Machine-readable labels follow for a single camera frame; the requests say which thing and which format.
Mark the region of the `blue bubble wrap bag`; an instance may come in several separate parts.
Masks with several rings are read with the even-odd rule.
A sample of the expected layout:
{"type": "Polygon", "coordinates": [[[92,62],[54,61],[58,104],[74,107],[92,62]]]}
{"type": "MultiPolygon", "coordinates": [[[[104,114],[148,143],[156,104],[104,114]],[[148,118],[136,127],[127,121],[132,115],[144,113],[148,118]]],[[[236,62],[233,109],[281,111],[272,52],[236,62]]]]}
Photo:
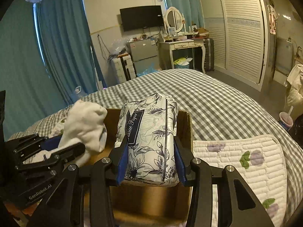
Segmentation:
{"type": "Polygon", "coordinates": [[[162,69],[160,67],[156,67],[154,63],[152,63],[147,69],[145,69],[143,72],[137,73],[137,77],[148,75],[150,73],[159,72],[162,69]]]}

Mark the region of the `white vanity mirror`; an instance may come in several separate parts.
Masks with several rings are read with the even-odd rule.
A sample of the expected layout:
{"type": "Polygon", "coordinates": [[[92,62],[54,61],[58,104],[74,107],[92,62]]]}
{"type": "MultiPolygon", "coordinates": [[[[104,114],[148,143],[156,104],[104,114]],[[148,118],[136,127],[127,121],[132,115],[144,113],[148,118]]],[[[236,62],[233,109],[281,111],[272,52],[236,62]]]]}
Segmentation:
{"type": "Polygon", "coordinates": [[[169,31],[174,28],[176,33],[181,32],[185,22],[183,14],[175,7],[169,7],[164,15],[164,23],[169,31]]]}

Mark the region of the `black wall television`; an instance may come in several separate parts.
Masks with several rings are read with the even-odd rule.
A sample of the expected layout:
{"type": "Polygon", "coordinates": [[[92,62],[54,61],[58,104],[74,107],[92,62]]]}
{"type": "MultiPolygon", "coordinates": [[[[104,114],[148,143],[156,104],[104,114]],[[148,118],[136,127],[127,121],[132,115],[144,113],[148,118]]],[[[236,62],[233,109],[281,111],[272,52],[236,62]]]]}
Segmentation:
{"type": "Polygon", "coordinates": [[[123,8],[120,15],[124,31],[164,26],[160,5],[123,8]]]}

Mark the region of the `dark suitcase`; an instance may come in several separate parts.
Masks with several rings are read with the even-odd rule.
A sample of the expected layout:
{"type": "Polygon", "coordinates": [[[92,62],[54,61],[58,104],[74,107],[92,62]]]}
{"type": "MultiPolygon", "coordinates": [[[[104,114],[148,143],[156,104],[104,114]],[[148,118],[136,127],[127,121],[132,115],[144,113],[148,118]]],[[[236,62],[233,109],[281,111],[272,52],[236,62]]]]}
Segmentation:
{"type": "Polygon", "coordinates": [[[212,38],[203,40],[205,47],[204,70],[214,71],[214,41],[212,38]]]}

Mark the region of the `white towel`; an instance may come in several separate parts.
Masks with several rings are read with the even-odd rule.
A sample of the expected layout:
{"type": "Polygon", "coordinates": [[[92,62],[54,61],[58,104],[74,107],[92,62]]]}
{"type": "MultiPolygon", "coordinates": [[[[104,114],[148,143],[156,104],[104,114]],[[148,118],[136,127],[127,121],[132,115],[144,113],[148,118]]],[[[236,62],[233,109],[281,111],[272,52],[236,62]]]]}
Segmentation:
{"type": "Polygon", "coordinates": [[[107,110],[101,105],[78,100],[68,113],[58,147],[50,151],[42,150],[23,163],[44,161],[55,152],[80,142],[85,145],[85,152],[77,156],[72,163],[79,167],[83,166],[91,156],[97,155],[105,149],[107,130],[104,119],[106,116],[107,110]]]}

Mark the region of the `grey small fridge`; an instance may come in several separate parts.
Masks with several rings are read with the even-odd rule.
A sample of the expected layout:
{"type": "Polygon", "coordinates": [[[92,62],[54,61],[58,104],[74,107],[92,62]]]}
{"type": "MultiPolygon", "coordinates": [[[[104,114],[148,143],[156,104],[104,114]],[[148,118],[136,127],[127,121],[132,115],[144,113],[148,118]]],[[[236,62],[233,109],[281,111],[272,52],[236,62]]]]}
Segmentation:
{"type": "Polygon", "coordinates": [[[159,67],[158,45],[155,37],[128,42],[127,47],[131,54],[136,74],[143,72],[152,63],[159,67]]]}

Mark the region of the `white dressing table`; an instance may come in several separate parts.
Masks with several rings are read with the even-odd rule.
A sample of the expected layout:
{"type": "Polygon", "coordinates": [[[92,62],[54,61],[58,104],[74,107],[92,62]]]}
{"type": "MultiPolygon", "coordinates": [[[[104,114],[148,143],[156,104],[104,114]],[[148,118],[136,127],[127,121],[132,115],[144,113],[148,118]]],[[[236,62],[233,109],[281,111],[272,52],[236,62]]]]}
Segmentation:
{"type": "Polygon", "coordinates": [[[175,42],[159,42],[158,43],[158,53],[159,53],[159,66],[162,70],[174,69],[174,55],[173,53],[178,50],[191,50],[193,57],[193,69],[196,66],[195,60],[195,49],[198,48],[202,52],[201,58],[201,70],[205,74],[204,69],[206,48],[204,41],[201,39],[195,40],[182,40],[175,42]]]}

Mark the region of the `purple drink cup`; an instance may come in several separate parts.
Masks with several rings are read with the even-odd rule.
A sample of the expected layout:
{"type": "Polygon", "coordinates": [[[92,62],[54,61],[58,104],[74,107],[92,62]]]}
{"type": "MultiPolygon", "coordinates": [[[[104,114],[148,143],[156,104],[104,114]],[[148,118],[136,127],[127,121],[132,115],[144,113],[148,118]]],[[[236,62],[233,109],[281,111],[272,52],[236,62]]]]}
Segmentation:
{"type": "Polygon", "coordinates": [[[279,113],[279,123],[281,124],[281,126],[286,130],[289,131],[294,124],[294,121],[291,117],[291,113],[293,111],[293,106],[290,107],[290,110],[287,112],[280,112],[279,113]]]}

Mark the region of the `teal window curtain left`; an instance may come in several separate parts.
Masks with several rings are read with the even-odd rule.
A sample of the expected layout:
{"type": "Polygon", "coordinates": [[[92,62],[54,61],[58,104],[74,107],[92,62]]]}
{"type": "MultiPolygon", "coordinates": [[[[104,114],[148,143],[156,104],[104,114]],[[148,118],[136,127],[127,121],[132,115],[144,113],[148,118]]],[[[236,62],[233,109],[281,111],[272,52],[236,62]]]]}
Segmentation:
{"type": "Polygon", "coordinates": [[[104,87],[84,0],[13,0],[1,19],[4,138],[104,87]]]}

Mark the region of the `white louvered wardrobe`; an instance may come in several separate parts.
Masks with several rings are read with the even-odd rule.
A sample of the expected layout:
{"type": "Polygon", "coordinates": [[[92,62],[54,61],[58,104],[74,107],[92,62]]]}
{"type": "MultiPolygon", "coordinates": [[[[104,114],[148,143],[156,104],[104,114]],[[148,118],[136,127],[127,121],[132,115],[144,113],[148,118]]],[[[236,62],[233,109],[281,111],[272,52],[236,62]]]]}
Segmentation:
{"type": "Polygon", "coordinates": [[[214,68],[261,91],[269,59],[264,0],[200,0],[214,68]]]}

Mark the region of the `hanging red white cloth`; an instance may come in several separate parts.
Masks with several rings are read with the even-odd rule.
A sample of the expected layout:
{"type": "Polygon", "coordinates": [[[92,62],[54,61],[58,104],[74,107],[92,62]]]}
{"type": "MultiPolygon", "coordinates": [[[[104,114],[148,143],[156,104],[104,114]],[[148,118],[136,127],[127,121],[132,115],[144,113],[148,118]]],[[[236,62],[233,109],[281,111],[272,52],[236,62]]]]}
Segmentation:
{"type": "Polygon", "coordinates": [[[275,11],[275,8],[272,5],[267,5],[268,13],[269,13],[269,24],[270,24],[270,33],[272,35],[277,34],[277,26],[276,21],[278,19],[278,14],[275,11]]]}

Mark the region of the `floral tissue paper pack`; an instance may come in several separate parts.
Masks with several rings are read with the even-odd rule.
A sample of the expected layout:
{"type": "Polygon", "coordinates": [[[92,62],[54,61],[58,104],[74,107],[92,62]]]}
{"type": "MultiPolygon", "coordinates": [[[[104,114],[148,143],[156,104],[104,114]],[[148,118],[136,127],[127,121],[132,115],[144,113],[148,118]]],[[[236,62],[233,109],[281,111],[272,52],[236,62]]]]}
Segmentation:
{"type": "Polygon", "coordinates": [[[178,112],[175,99],[159,93],[123,105],[115,147],[128,139],[128,184],[173,187],[179,182],[174,158],[178,112]]]}

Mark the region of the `white clothes pile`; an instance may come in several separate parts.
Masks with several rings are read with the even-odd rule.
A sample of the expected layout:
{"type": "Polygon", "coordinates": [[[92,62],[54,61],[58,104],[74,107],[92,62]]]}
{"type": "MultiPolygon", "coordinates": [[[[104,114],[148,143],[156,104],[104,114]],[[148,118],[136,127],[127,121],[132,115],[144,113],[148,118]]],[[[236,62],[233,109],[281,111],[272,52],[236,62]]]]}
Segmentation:
{"type": "Polygon", "coordinates": [[[296,119],[302,115],[302,64],[296,64],[293,67],[284,86],[286,87],[284,109],[288,112],[293,106],[291,116],[296,119]]]}

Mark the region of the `white suitcase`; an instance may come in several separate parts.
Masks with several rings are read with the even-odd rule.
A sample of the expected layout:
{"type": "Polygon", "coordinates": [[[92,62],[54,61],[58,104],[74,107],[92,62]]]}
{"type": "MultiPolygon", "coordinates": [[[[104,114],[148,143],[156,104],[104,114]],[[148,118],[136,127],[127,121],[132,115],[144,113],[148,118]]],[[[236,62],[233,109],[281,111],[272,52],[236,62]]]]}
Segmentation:
{"type": "Polygon", "coordinates": [[[137,77],[133,61],[128,53],[114,57],[111,62],[115,68],[119,84],[137,77]]]}

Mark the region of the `brown cardboard box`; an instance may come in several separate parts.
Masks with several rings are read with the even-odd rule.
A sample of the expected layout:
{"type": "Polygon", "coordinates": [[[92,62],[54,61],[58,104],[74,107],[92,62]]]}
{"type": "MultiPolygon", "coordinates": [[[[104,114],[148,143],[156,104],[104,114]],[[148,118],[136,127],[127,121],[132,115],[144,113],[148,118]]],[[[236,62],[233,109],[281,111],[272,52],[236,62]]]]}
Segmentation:
{"type": "MultiPolygon", "coordinates": [[[[85,166],[93,165],[108,156],[116,141],[120,109],[107,109],[104,124],[107,141],[104,151],[92,156],[85,166]]],[[[192,120],[190,113],[179,111],[177,136],[181,144],[193,150],[192,120]]],[[[135,186],[122,182],[119,187],[111,187],[111,202],[115,222],[120,226],[166,226],[186,222],[190,206],[190,187],[181,183],[174,187],[135,186]]]]}

